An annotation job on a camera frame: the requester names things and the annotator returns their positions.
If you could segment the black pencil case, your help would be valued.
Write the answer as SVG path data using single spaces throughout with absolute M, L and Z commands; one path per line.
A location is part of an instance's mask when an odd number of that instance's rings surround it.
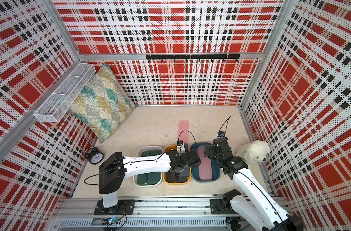
M 167 172 L 165 180 L 168 183 L 186 183 L 190 177 L 190 170 L 186 169 L 181 173 Z

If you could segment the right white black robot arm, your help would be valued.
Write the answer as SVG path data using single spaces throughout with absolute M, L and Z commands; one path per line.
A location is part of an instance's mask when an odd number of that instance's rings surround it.
M 227 138 L 217 138 L 206 145 L 204 156 L 216 160 L 222 172 L 229 176 L 247 195 L 247 202 L 235 189 L 224 194 L 226 210 L 240 214 L 256 231 L 302 231 L 304 224 L 297 215 L 289 214 L 264 190 L 241 157 L 235 157 Z

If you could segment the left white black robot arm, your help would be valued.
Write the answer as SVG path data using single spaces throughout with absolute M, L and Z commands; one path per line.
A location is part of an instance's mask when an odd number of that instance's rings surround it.
M 119 209 L 118 190 L 124 179 L 152 172 L 179 174 L 201 163 L 196 151 L 179 153 L 170 150 L 150 157 L 124 157 L 116 152 L 99 166 L 99 193 L 102 195 L 102 210 L 114 214 Z

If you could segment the pink pencil case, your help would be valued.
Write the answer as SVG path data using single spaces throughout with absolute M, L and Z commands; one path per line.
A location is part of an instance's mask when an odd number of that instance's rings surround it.
M 201 181 L 210 181 L 213 178 L 212 163 L 208 157 L 204 156 L 205 145 L 199 146 L 197 149 L 197 153 L 200 158 L 200 165 L 198 166 L 199 179 Z
M 180 120 L 178 123 L 178 140 L 183 141 L 184 143 L 189 143 L 189 133 L 187 130 L 189 129 L 189 121 L 188 120 Z

